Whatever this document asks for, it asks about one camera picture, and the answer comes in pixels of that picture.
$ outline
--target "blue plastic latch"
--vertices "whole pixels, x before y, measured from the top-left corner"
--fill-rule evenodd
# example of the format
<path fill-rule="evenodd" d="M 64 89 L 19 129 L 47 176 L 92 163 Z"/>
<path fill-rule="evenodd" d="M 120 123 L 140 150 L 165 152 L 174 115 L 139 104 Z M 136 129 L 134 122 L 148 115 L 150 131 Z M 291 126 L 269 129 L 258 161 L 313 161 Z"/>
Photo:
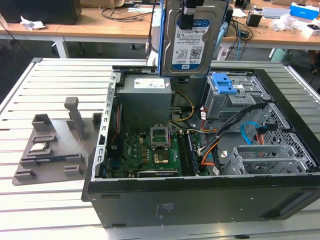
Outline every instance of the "blue plastic latch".
<path fill-rule="evenodd" d="M 237 94 L 238 92 L 225 73 L 213 73 L 212 82 L 218 88 L 218 94 Z"/>

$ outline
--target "metal grating table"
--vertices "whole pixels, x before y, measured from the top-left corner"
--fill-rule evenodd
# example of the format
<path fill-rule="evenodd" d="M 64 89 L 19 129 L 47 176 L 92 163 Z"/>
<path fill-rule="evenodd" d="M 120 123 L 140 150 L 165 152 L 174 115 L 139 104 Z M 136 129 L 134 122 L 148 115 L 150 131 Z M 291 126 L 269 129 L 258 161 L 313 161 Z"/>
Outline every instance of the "metal grating table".
<path fill-rule="evenodd" d="M 0 239 L 209 240 L 233 239 L 235 235 L 260 240 L 319 238 L 320 200 L 287 220 L 105 230 L 91 203 L 81 201 L 83 180 L 12 185 L 34 115 L 67 118 L 63 105 L 67 96 L 79 98 L 83 117 L 101 111 L 112 65 L 143 66 L 144 61 L 44 58 L 28 66 L 0 105 Z M 212 62 L 212 66 L 265 69 L 320 138 L 320 98 L 290 66 L 249 61 Z"/>

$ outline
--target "wooden desk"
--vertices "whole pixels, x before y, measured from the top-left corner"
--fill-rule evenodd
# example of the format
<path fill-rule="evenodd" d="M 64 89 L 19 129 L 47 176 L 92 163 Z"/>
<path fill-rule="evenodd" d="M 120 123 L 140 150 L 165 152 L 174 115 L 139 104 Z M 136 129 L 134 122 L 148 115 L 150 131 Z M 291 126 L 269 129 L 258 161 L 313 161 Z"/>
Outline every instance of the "wooden desk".
<path fill-rule="evenodd" d="M 275 5 L 263 0 L 251 0 L 251 6 L 259 8 L 288 8 L 288 6 Z M 126 17 L 136 13 L 124 12 L 115 17 Z M 151 15 L 145 18 L 150 21 Z M 237 18 L 246 24 L 245 18 Z M 275 32 L 269 26 L 270 19 L 261 19 L 258 27 L 250 27 L 253 38 L 247 43 L 250 48 L 282 48 L 282 49 L 309 49 L 320 50 L 320 36 L 303 36 L 298 30 Z M 149 33 L 149 22 L 118 22 L 107 19 L 101 15 L 98 8 L 83 8 L 76 25 L 48 24 L 47 28 L 29 31 L 19 23 L 6 24 L 8 30 L 19 40 L 54 41 L 61 58 L 68 58 L 65 42 L 96 42 L 96 43 L 141 43 L 144 44 Z M 0 26 L 0 39 L 11 39 Z M 236 31 L 229 28 L 228 34 L 222 40 L 222 47 L 228 49 L 236 40 Z"/>
<path fill-rule="evenodd" d="M 244 11 L 247 15 L 252 9 L 251 6 L 257 6 L 258 8 L 289 8 L 289 6 L 275 5 L 262 0 L 252 0 L 250 6 Z M 246 25 L 247 18 L 237 18 L 235 20 Z M 271 19 L 262 18 L 258 27 L 249 27 L 253 32 L 253 38 L 248 42 L 248 47 L 287 49 L 313 49 L 314 47 L 316 49 L 320 48 L 319 36 L 306 37 L 297 29 L 294 29 L 293 32 L 289 30 L 276 32 L 270 26 L 271 22 Z M 233 27 L 230 27 L 227 36 L 223 39 L 223 41 L 233 43 L 235 40 L 236 31 Z"/>
<path fill-rule="evenodd" d="M 135 12 L 124 12 L 113 15 L 114 18 L 125 18 L 137 15 Z M 144 16 L 151 21 L 151 14 Z M 118 22 L 107 19 L 101 15 L 98 8 L 82 8 L 82 13 L 76 25 L 61 25 L 56 34 L 58 36 L 77 36 L 77 37 L 102 37 L 102 38 L 134 38 L 143 39 L 143 43 L 149 34 L 150 23 L 144 21 L 137 22 Z"/>
<path fill-rule="evenodd" d="M 7 23 L 0 15 L 0 22 L 12 35 L 38 35 L 38 36 L 56 36 L 56 32 L 61 24 L 46 24 L 46 28 L 34 29 L 32 31 L 25 29 L 20 23 Z M 6 30 L 0 25 L 0 34 L 7 34 Z"/>

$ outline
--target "motherboard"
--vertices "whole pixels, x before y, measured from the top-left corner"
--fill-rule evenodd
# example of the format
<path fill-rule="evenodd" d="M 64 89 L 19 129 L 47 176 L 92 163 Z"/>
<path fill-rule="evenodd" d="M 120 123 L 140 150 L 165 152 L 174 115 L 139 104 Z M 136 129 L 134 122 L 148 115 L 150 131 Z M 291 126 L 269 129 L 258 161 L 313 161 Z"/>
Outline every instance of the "motherboard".
<path fill-rule="evenodd" d="M 168 127 L 161 127 L 149 132 L 126 132 L 120 157 L 108 158 L 106 172 L 111 174 L 108 177 L 180 177 L 186 172 L 195 175 L 198 168 L 195 153 L 202 146 L 199 135 L 167 131 Z M 185 155 L 190 152 L 194 158 L 186 162 Z"/>

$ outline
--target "yellow wire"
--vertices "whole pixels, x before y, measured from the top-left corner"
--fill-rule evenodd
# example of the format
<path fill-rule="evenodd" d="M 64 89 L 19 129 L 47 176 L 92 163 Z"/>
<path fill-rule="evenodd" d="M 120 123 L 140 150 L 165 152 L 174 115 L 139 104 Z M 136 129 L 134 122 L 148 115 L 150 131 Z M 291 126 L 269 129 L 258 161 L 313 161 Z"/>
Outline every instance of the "yellow wire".
<path fill-rule="evenodd" d="M 195 112 L 195 107 L 194 107 L 194 105 L 192 104 L 192 102 L 190 101 L 190 99 L 187 98 L 186 95 L 184 95 L 184 94 L 183 94 L 182 92 L 180 92 L 180 91 L 175 91 L 175 92 L 181 94 L 181 95 L 190 103 L 192 110 L 191 110 L 191 113 L 190 113 L 189 116 L 187 116 L 187 117 L 185 117 L 185 118 L 181 118 L 181 119 L 172 119 L 172 120 L 170 120 L 170 122 L 183 122 L 183 121 L 186 121 L 186 120 L 188 120 L 188 119 L 190 119 L 190 118 L 192 117 L 192 115 L 193 115 L 194 112 Z"/>

